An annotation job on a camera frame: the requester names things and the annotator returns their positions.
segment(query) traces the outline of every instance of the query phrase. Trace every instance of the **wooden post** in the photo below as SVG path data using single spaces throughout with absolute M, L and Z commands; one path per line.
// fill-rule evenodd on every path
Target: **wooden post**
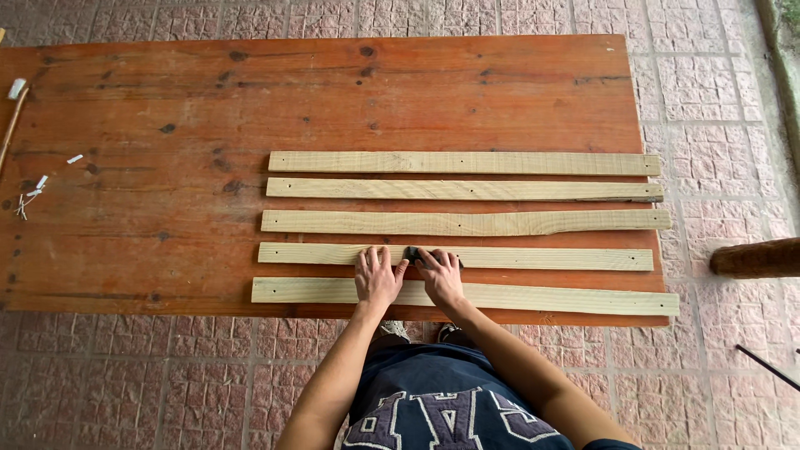
M 800 276 L 800 238 L 719 248 L 709 265 L 713 273 L 728 278 Z

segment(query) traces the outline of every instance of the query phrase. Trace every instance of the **t-shirt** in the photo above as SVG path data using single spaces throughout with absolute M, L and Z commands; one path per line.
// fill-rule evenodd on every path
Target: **t-shirt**
M 500 380 L 489 360 L 450 344 L 385 348 L 364 364 L 342 448 L 573 450 Z M 596 440 L 584 450 L 638 450 Z

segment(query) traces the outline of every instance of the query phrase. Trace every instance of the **shoe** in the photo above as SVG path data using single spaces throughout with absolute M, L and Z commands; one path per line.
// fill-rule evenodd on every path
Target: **shoe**
M 455 323 L 445 323 L 442 325 L 442 329 L 439 330 L 439 337 L 436 342 L 444 342 L 444 339 L 453 331 L 460 330 L 461 328 L 456 327 Z
M 403 327 L 402 320 L 381 320 L 378 325 L 378 332 L 381 333 L 381 336 L 398 335 L 409 343 L 411 342 L 411 338 L 408 337 L 408 332 L 406 332 L 406 327 Z

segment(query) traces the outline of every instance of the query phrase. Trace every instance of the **tiled floor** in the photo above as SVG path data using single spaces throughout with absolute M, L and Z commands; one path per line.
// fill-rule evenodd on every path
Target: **tiled floor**
M 210 38 L 624 33 L 663 157 L 666 328 L 511 326 L 645 448 L 800 448 L 800 282 L 710 277 L 721 245 L 796 235 L 797 191 L 749 0 L 3 0 L 3 46 Z M 0 447 L 269 448 L 336 320 L 0 312 Z M 432 323 L 410 323 L 430 341 Z

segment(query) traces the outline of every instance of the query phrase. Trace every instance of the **left hand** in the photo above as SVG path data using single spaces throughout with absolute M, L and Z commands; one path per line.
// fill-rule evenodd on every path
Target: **left hand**
M 381 247 L 381 262 L 378 261 L 378 248 L 372 246 L 358 254 L 355 264 L 355 288 L 359 302 L 373 303 L 379 307 L 389 307 L 402 287 L 402 277 L 406 273 L 408 259 L 400 261 L 392 272 L 392 259 L 389 248 Z

